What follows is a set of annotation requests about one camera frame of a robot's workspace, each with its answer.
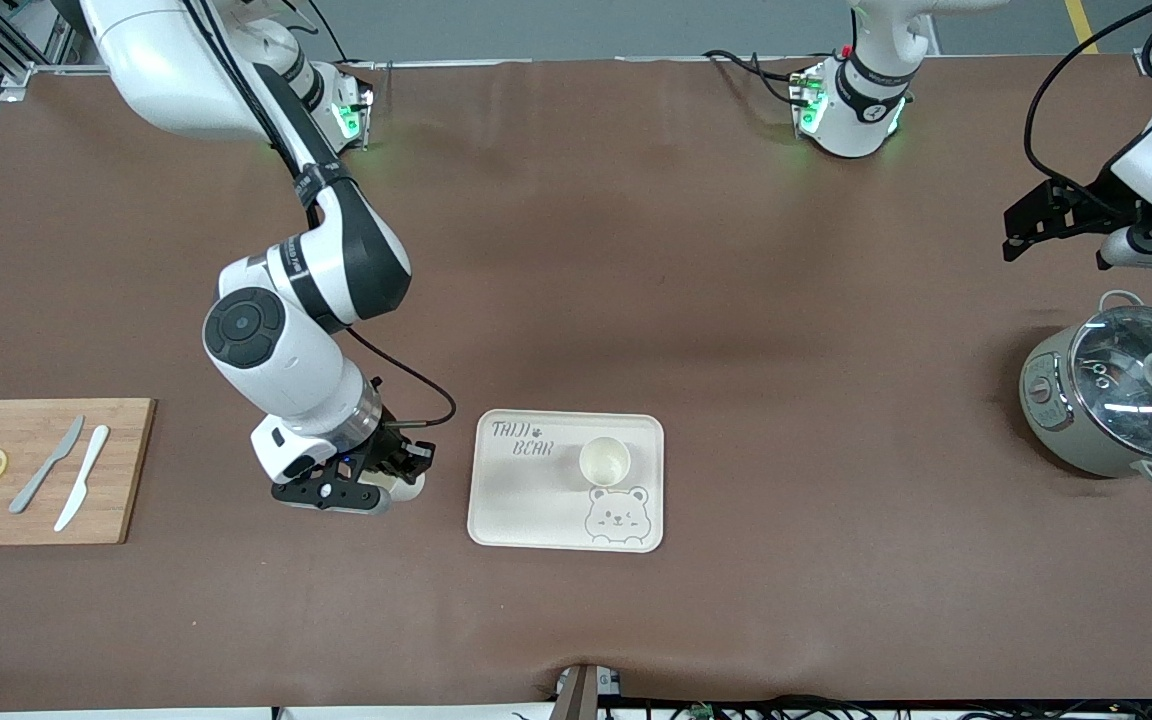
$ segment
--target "knife blade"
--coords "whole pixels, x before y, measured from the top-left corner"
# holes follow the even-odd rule
[[[12,511],[13,515],[20,515],[21,511],[24,511],[29,506],[29,501],[33,500],[35,493],[38,492],[38,486],[41,486],[41,480],[50,473],[51,467],[65,460],[65,456],[69,455],[69,450],[73,450],[74,444],[78,441],[79,433],[83,432],[83,420],[82,415],[74,418],[74,423],[69,425],[69,430],[65,432],[65,437],[60,438],[56,449],[51,452],[51,456],[41,462],[41,468],[38,468],[37,473],[33,473],[33,478],[29,478],[29,483],[23,488],[20,488],[17,495],[12,499],[8,511]]]
[[[105,447],[105,438],[109,437],[109,425],[96,425],[92,430],[92,439],[88,441],[88,455],[83,456],[83,467],[78,469],[78,478],[74,479],[74,488],[69,491],[69,500],[65,501],[65,508],[60,511],[60,518],[52,530],[60,532],[65,525],[74,520],[74,514],[78,511],[83,500],[88,498],[88,475],[91,475],[92,465],[96,464],[96,456],[100,455],[101,447]]]

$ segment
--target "yellow line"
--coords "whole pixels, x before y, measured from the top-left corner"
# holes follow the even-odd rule
[[[1092,37],[1092,23],[1087,22],[1087,10],[1083,9],[1083,0],[1064,0],[1064,12],[1069,13],[1069,23],[1074,26],[1074,35],[1078,36],[1078,43],[1082,45]],[[1096,55],[1100,51],[1093,43],[1087,45],[1087,50],[1083,50],[1083,53]]]

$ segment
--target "wooden cutting board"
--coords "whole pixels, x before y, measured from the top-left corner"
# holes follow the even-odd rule
[[[51,469],[26,510],[10,514],[13,498],[78,415],[85,419],[73,450]],[[0,544],[123,541],[153,418],[154,401],[147,397],[0,400],[0,450],[8,455],[8,468],[0,477]],[[54,532],[96,425],[109,425],[109,439],[88,476],[88,498],[69,525]]]

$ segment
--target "bear drawing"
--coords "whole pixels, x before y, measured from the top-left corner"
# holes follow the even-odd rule
[[[628,491],[591,488],[585,530],[591,538],[607,541],[643,541],[652,533],[649,520],[649,492],[642,487]]]

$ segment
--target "pot lid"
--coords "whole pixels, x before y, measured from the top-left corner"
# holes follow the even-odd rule
[[[1113,306],[1070,347],[1074,388],[1101,430],[1152,457],[1152,306]]]

